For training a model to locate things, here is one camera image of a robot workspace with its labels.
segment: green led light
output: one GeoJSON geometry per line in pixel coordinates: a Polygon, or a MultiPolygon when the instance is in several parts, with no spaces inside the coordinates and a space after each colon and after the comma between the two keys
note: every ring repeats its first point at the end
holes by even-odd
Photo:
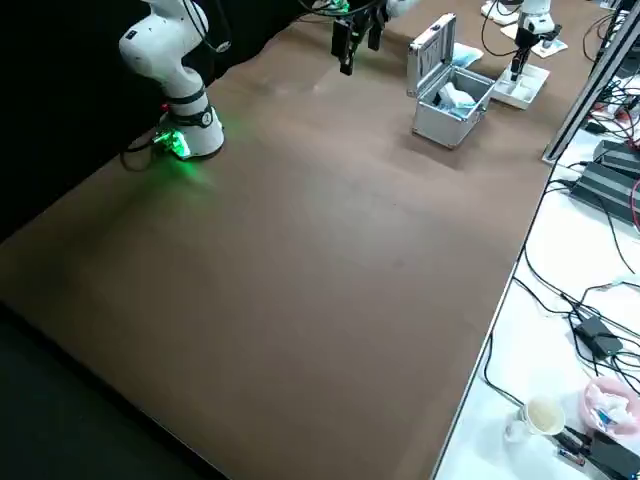
{"type": "Polygon", "coordinates": [[[173,150],[180,158],[187,158],[191,155],[191,150],[189,150],[189,145],[187,145],[184,135],[178,130],[173,133],[171,150],[173,150]]]}
{"type": "Polygon", "coordinates": [[[333,0],[331,3],[333,4],[332,11],[344,13],[349,11],[349,2],[347,0],[333,0]]]}
{"type": "Polygon", "coordinates": [[[180,158],[191,156],[191,150],[180,130],[167,130],[153,139],[153,143],[161,144],[180,158]]]}

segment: white table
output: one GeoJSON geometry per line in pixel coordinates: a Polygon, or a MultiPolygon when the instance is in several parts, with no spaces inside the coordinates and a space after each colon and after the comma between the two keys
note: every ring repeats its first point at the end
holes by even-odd
{"type": "MultiPolygon", "coordinates": [[[[591,159],[598,141],[599,138],[581,132],[559,164],[568,165],[591,159]]],[[[554,172],[554,178],[577,176],[576,172],[563,167],[558,167],[554,172]]],[[[631,226],[616,220],[614,225],[627,261],[636,271],[640,271],[640,238],[631,226]]],[[[611,282],[628,273],[615,250],[604,213],[572,200],[565,193],[554,192],[544,197],[526,246],[536,271],[577,298],[590,286],[611,282]]],[[[568,304],[534,279],[524,259],[514,267],[514,275],[551,309],[569,310],[568,304]]],[[[578,395],[593,372],[578,360],[566,319],[545,312],[512,278],[490,329],[494,341],[489,378],[495,385],[523,401],[539,394],[561,399],[567,424],[583,431],[584,427],[577,416],[578,395]]],[[[637,290],[620,286],[607,292],[591,292],[586,303],[640,332],[640,294],[637,290]]],[[[517,408],[484,382],[482,370],[488,352],[486,347],[485,341],[469,389],[432,478],[606,478],[593,469],[589,469],[585,475],[585,472],[568,466],[556,455],[556,446],[544,438],[532,438],[525,444],[516,445],[503,441],[506,419],[517,408]]],[[[589,356],[586,347],[582,351],[589,356]]],[[[621,443],[640,453],[640,438],[621,443]]]]}

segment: brown tabletop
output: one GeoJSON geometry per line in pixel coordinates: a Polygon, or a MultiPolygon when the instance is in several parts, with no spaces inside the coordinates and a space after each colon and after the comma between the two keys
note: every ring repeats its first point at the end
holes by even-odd
{"type": "Polygon", "coordinates": [[[533,57],[535,104],[492,103],[449,152],[410,134],[406,44],[454,11],[479,46],[479,9],[424,1],[351,78],[325,26],[283,32],[210,89],[217,158],[110,163],[0,246],[0,298],[234,479],[424,478],[601,15],[556,0],[569,50],[533,57]]]}

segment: white cup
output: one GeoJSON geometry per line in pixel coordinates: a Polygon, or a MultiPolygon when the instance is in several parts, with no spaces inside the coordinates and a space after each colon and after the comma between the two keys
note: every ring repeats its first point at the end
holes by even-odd
{"type": "Polygon", "coordinates": [[[522,442],[533,435],[557,435],[564,424],[564,410],[558,402],[535,397],[511,417],[504,437],[508,442],[522,442]]]}

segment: power adapter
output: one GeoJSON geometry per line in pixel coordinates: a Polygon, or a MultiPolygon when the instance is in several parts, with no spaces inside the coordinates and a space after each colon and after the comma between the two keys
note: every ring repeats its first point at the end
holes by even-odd
{"type": "Polygon", "coordinates": [[[598,315],[584,320],[574,331],[598,360],[622,350],[622,342],[605,326],[598,315]]]}

